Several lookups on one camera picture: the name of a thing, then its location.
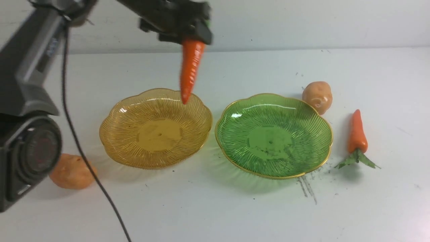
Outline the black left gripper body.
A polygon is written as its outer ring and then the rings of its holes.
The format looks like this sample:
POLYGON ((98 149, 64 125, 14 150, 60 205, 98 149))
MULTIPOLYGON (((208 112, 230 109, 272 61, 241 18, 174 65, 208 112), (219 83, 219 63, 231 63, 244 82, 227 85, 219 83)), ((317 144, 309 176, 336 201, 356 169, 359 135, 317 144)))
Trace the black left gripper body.
POLYGON ((208 2, 192 0, 120 0, 140 17, 139 29, 155 32, 158 40, 183 44, 185 39, 211 45, 211 7, 208 2))

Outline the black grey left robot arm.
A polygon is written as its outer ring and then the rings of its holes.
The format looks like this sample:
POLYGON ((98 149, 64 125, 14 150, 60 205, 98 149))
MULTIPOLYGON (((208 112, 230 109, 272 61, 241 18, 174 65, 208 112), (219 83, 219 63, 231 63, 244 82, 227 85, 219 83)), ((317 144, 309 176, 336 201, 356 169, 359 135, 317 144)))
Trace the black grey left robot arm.
MULTIPOLYGON (((95 0, 31 0, 33 11, 1 49, 1 212, 38 185, 62 149, 59 110, 43 83, 62 40, 82 26, 95 0)), ((159 41, 186 37, 212 44, 211 7, 205 0, 121 0, 140 17, 139 28, 159 41)))

